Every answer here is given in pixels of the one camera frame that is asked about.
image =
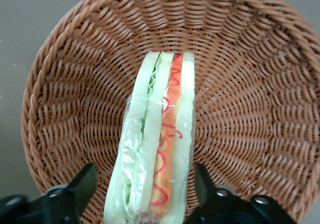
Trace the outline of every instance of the gray surface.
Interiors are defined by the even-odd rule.
[[[20,134],[23,91],[37,51],[59,19],[80,0],[0,0],[0,198],[39,196]],[[320,0],[286,0],[320,34]],[[301,222],[316,224],[320,201]]]

